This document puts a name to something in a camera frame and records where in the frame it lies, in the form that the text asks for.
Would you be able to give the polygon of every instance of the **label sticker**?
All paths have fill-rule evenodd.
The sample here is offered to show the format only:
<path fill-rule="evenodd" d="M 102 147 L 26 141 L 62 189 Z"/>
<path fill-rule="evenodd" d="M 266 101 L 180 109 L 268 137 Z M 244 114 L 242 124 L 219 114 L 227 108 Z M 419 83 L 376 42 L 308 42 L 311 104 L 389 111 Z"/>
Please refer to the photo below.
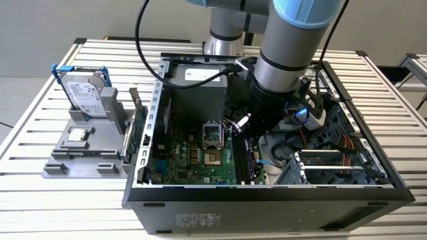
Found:
<path fill-rule="evenodd" d="M 83 152 L 68 152 L 70 156 L 84 156 Z"/>
<path fill-rule="evenodd" d="M 188 69 L 186 69 L 186 78 L 184 79 L 188 81 L 203 81 L 219 73 L 220 73 L 219 69 L 188 68 Z M 220 78 L 218 77 L 212 81 L 219 82 Z"/>
<path fill-rule="evenodd" d="M 96 87 L 88 82 L 68 82 L 80 111 L 91 117 L 106 117 L 106 110 Z"/>
<path fill-rule="evenodd" d="M 182 228 L 218 227 L 222 221 L 220 213 L 176 213 L 175 217 Z"/>

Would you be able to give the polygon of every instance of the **white wall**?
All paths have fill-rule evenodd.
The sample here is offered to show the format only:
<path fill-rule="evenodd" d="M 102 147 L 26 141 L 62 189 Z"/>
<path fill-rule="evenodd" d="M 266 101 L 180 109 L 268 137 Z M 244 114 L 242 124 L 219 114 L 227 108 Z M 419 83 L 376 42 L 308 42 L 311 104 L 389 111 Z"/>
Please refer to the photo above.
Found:
<path fill-rule="evenodd" d="M 76 37 L 132 37 L 143 0 L 0 0 L 0 76 L 46 77 Z M 202 42 L 211 10 L 186 0 L 151 0 L 142 38 Z"/>
<path fill-rule="evenodd" d="M 0 76 L 48 76 L 76 37 L 132 37 L 142 2 L 0 0 Z M 427 0 L 351 0 L 330 49 L 364 50 L 383 65 L 407 52 L 426 54 L 426 12 Z M 199 43 L 210 19 L 211 10 L 186 0 L 151 0 L 142 37 Z"/>

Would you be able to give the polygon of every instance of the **metal frame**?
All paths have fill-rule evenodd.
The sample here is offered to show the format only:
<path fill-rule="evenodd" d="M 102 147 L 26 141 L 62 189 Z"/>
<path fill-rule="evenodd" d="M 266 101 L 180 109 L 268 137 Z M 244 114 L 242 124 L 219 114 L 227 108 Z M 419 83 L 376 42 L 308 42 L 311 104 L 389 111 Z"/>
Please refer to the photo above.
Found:
<path fill-rule="evenodd" d="M 160 52 L 202 53 L 202 45 L 192 43 L 142 42 L 142 48 L 152 66 L 159 62 Z M 247 46 L 244 53 L 256 56 L 259 47 Z M 371 69 L 355 51 L 328 50 L 324 60 L 336 72 L 417 202 L 351 232 L 304 233 L 298 238 L 423 240 L 427 238 L 427 133 L 403 108 L 399 102 L 402 96 L 389 93 L 381 81 L 382 77 L 372 71 L 376 67 L 371 66 Z M 86 68 L 107 65 L 112 70 L 112 84 L 120 90 L 119 98 L 134 105 L 131 97 L 122 92 L 127 91 L 130 86 L 138 87 L 143 104 L 148 104 L 154 78 L 140 63 L 132 41 L 87 40 L 84 44 L 72 46 L 60 64 Z M 51 154 L 59 131 L 64 130 L 64 123 L 70 118 L 66 113 L 70 105 L 66 97 L 59 99 L 63 94 L 52 80 L 50 78 L 0 147 L 2 215 L 7 215 L 2 219 L 8 226 L 2 232 L 12 232 L 8 235 L 11 238 L 62 238 L 64 235 L 82 239 L 88 236 L 118 239 L 123 235 L 128 238 L 148 238 L 135 215 L 122 209 L 120 201 L 126 188 L 123 180 L 40 179 L 47 155 Z M 395 115 L 386 114 L 385 109 Z M 55 224 L 36 226 L 40 221 L 55 221 Z M 203 235 L 183 237 L 204 238 Z M 210 237 L 223 238 L 215 234 Z M 295 237 L 292 233 L 251 233 L 234 234 L 226 238 Z"/>

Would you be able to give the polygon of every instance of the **green circuit board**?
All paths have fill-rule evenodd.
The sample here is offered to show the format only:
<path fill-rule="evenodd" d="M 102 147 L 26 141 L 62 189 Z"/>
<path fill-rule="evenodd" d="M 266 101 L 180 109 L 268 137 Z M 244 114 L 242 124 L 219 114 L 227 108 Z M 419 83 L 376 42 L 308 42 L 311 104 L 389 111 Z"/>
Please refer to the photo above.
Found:
<path fill-rule="evenodd" d="M 203 149 L 203 136 L 196 131 L 174 129 L 166 174 L 154 168 L 156 184 L 163 185 L 235 185 L 236 169 L 231 131 L 224 132 L 222 150 Z M 254 179 L 255 184 L 266 184 L 263 167 Z"/>

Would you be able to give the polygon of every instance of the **orange wire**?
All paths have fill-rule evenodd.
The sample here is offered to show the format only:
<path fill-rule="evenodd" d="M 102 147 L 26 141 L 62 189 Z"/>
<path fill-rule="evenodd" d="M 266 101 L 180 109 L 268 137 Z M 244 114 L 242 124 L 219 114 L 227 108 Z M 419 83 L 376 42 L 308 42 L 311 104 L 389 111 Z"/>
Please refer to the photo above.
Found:
<path fill-rule="evenodd" d="M 299 129 L 299 135 L 300 135 L 300 139 L 302 139 L 302 145 L 303 145 L 304 149 L 307 149 L 307 142 L 306 142 L 306 137 L 304 137 L 304 133 L 303 133 L 302 129 Z"/>

